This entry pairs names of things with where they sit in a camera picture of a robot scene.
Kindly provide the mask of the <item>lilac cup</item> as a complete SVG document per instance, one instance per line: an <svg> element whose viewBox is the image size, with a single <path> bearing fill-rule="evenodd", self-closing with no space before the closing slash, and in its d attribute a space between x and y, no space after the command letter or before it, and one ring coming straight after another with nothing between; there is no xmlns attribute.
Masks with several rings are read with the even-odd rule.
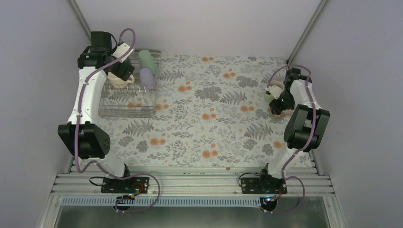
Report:
<svg viewBox="0 0 403 228"><path fill-rule="evenodd" d="M139 72L140 87L145 90L154 90L156 88L155 78L151 69L141 68Z"/></svg>

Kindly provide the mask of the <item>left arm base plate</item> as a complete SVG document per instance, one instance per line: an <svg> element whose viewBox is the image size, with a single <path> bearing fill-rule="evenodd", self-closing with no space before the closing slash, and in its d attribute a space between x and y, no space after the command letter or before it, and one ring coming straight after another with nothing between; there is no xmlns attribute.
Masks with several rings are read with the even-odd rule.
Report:
<svg viewBox="0 0 403 228"><path fill-rule="evenodd" d="M134 177L127 180L104 178L101 193L138 194L147 193L150 178Z"/></svg>

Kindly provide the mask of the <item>yellow-green mug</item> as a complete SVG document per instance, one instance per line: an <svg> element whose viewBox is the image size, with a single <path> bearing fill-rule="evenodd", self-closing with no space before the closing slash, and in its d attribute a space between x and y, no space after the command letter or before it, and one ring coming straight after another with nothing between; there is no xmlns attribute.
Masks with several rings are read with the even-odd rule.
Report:
<svg viewBox="0 0 403 228"><path fill-rule="evenodd" d="M267 101L267 102L271 102L271 101L273 101L273 100L275 100L275 97L273 96L273 94L270 94L270 93L265 93L265 100Z"/></svg>

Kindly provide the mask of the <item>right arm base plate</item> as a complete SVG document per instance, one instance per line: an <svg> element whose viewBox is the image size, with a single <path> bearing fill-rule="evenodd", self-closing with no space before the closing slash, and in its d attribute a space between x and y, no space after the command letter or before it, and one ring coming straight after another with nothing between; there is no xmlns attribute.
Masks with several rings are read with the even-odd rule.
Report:
<svg viewBox="0 0 403 228"><path fill-rule="evenodd" d="M245 177L240 179L243 194L287 194L287 185L284 179L268 178L266 180L257 177Z"/></svg>

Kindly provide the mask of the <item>floral patterned mug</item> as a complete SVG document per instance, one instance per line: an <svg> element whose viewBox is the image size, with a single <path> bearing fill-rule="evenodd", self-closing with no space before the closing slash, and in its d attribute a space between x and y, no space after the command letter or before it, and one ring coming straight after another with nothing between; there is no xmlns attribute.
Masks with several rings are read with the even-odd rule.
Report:
<svg viewBox="0 0 403 228"><path fill-rule="evenodd" d="M273 119L279 121L279 120L291 117L293 112L294 112L293 109L286 109L286 110L282 111L280 114L272 114L272 117L273 117Z"/></svg>

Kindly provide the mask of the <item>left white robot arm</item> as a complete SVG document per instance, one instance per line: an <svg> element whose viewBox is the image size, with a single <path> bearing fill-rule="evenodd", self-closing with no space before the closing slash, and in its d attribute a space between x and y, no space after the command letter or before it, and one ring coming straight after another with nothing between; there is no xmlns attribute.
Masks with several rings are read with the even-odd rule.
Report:
<svg viewBox="0 0 403 228"><path fill-rule="evenodd" d="M91 45L77 59L79 83L73 110L67 123L58 126L58 135L74 157L78 173L95 165L107 178L114 178L113 186L120 192L132 187L130 171L111 152L110 136L98 126L97 119L107 74L127 80L134 71L128 58L135 50L136 35L131 28L124 29L127 31L133 36L130 45L109 32L91 32Z"/></svg>

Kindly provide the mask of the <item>cream mug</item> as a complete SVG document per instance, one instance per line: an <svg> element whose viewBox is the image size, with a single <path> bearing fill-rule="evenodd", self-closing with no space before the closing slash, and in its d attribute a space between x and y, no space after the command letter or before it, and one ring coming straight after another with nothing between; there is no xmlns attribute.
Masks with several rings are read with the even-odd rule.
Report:
<svg viewBox="0 0 403 228"><path fill-rule="evenodd" d="M113 73L109 72L107 74L107 80L109 84L116 89L123 89L126 88L129 84L132 84L135 82L134 76L130 75L129 78L124 81L121 78L117 77Z"/></svg>

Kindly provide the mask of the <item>floral tablecloth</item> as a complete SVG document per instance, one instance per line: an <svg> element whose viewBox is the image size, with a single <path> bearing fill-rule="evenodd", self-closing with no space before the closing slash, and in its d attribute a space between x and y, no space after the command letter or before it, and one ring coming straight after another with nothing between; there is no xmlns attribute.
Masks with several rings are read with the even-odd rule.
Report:
<svg viewBox="0 0 403 228"><path fill-rule="evenodd" d="M261 167L284 149L289 118L264 98L273 57L164 56L155 116L106 117L100 127L129 166Z"/></svg>

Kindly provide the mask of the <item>aluminium rail frame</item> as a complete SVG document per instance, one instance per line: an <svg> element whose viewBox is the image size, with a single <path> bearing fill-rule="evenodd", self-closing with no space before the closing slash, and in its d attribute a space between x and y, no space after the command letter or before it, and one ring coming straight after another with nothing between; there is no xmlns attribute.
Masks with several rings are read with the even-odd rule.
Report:
<svg viewBox="0 0 403 228"><path fill-rule="evenodd" d="M142 176L152 177L144 184L143 192L125 206L211 206L257 207L262 194L246 194L239 183L259 168L224 167L133 167ZM79 174L74 169L58 174L51 189L44 213L39 222L41 228L53 228L62 206L112 206L122 197L113 190L104 192L102 181L91 184L89 179L101 172L90 168ZM316 167L291 168L287 181L288 192L283 197L318 197L325 206L326 221L332 228L345 226L329 176L322 175Z"/></svg>

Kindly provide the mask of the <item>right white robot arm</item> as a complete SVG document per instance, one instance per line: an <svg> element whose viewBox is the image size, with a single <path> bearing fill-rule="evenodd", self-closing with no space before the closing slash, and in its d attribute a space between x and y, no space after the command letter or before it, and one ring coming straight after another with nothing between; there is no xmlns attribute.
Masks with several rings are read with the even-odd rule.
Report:
<svg viewBox="0 0 403 228"><path fill-rule="evenodd" d="M302 65L288 65L283 82L269 78L265 98L272 115L291 110L292 116L284 130L286 147L276 155L274 164L261 170L258 189L270 193L285 182L285 173L302 153L316 149L324 136L330 112L317 102L312 91L311 72Z"/></svg>

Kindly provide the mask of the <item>mint green cup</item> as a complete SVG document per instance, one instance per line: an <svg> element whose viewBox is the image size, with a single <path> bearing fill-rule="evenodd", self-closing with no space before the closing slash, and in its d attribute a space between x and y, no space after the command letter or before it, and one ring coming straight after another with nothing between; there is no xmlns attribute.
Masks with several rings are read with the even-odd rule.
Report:
<svg viewBox="0 0 403 228"><path fill-rule="evenodd" d="M152 74L155 75L158 71L158 67L153 59L153 56L149 50L141 50L138 53L141 68L148 68Z"/></svg>

